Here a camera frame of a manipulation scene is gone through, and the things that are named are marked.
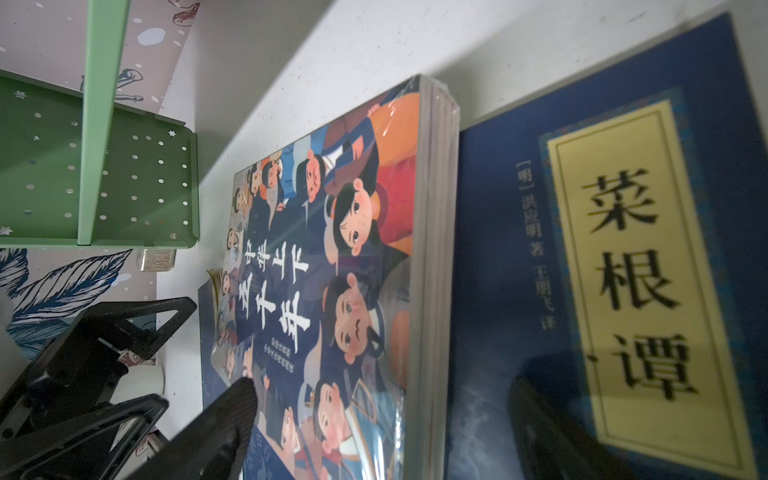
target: book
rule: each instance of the book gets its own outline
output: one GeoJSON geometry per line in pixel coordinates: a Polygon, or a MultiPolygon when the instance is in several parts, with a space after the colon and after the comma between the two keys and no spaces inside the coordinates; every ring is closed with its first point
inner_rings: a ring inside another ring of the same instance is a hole
{"type": "Polygon", "coordinates": [[[446,478],[597,478],[553,410],[636,478],[766,478],[768,155],[730,17],[460,145],[446,478]]]}
{"type": "Polygon", "coordinates": [[[457,162],[419,75],[234,175],[201,348],[207,401],[254,381],[245,478],[442,477],[457,162]]]}

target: leaf pattern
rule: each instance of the leaf pattern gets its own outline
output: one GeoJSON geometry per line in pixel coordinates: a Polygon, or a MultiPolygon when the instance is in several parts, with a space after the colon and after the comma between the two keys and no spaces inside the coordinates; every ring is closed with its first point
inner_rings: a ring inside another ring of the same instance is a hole
{"type": "Polygon", "coordinates": [[[27,249],[0,250],[0,292],[13,296],[28,278],[27,249]]]}
{"type": "Polygon", "coordinates": [[[11,323],[8,326],[8,334],[16,345],[22,350],[27,360],[32,360],[40,349],[52,338],[69,328],[69,324],[62,320],[40,320],[30,323],[11,323]]]}
{"type": "Polygon", "coordinates": [[[77,260],[16,290],[11,298],[13,323],[37,324],[75,315],[109,289],[130,254],[125,250],[77,260]]]}

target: perforated metal panel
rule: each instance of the perforated metal panel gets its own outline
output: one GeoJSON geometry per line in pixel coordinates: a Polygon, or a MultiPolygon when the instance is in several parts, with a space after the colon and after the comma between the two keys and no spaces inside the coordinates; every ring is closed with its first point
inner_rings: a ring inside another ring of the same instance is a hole
{"type": "MultiPolygon", "coordinates": [[[[0,246],[77,243],[81,116],[77,92],[0,76],[0,246]]],[[[197,231],[195,134],[115,108],[93,244],[188,248],[197,231]]]]}

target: blue book cover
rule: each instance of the blue book cover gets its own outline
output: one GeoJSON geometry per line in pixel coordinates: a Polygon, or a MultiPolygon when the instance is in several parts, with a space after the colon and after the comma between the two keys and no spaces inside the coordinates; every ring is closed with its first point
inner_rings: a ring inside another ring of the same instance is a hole
{"type": "Polygon", "coordinates": [[[768,157],[730,17],[462,132],[448,480],[525,377],[637,478],[766,478],[768,157]]]}

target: decorative wallpaper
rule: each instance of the decorative wallpaper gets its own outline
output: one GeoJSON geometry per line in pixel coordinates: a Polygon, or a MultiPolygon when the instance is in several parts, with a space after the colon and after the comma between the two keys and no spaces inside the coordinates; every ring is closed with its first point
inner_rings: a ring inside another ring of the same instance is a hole
{"type": "MultiPolygon", "coordinates": [[[[155,300],[156,280],[137,268],[135,250],[0,249],[0,294],[14,309],[8,333],[28,359],[92,303],[155,300]]],[[[154,315],[132,321],[155,328],[154,315]]]]}
{"type": "MultiPolygon", "coordinates": [[[[157,113],[199,2],[133,0],[115,100],[157,113]]],[[[83,89],[88,0],[2,0],[0,69],[83,89]]]]}

